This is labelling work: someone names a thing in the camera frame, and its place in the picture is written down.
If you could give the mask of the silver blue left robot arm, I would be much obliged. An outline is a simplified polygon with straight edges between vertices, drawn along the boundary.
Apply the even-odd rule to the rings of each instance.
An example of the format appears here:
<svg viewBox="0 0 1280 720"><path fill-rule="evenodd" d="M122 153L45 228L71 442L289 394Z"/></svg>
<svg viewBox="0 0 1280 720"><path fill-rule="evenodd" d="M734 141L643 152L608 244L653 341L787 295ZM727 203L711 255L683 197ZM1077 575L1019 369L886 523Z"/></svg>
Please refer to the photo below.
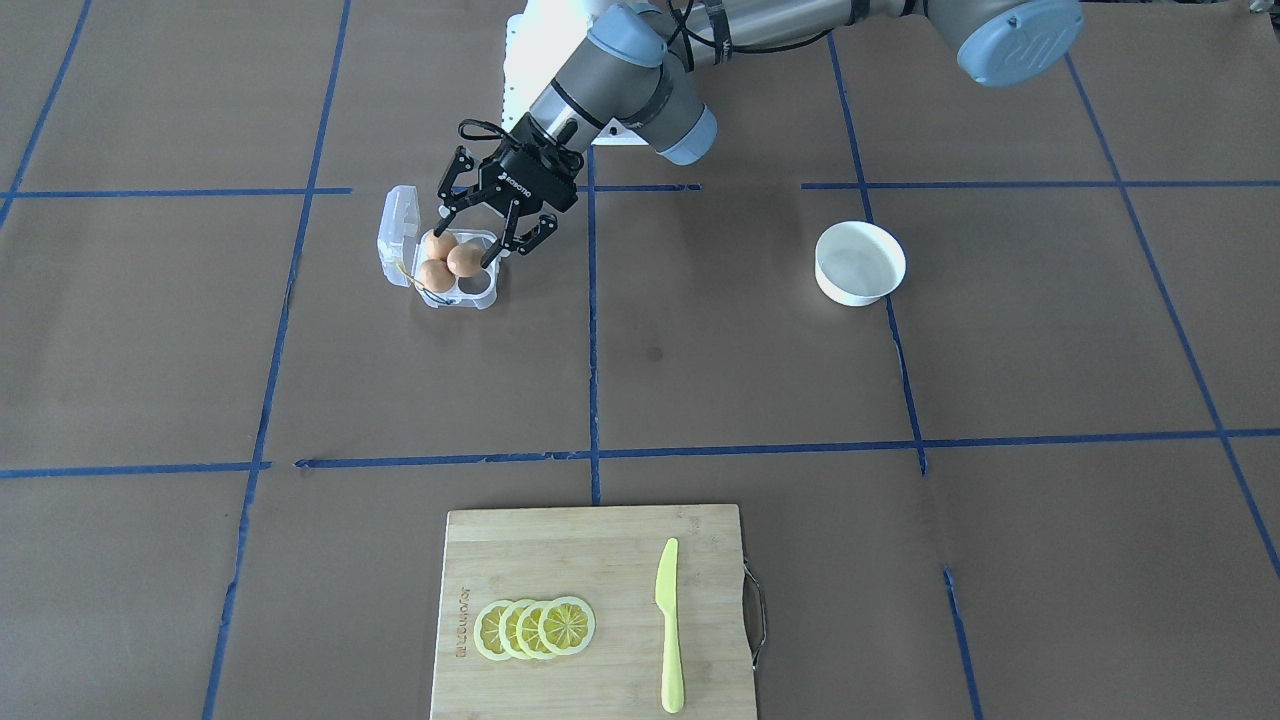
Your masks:
<svg viewBox="0 0 1280 720"><path fill-rule="evenodd" d="M485 208L503 222L481 265L531 252L577 200L588 150L612 126L676 167L700 161L718 120L692 76L796 53L876 18L927 22L978 85L1009 87L1056 64L1084 27L1079 1L531 1L506 70L515 123L466 119L436 188L434 234ZM492 141L479 158L471 142Z"/></svg>

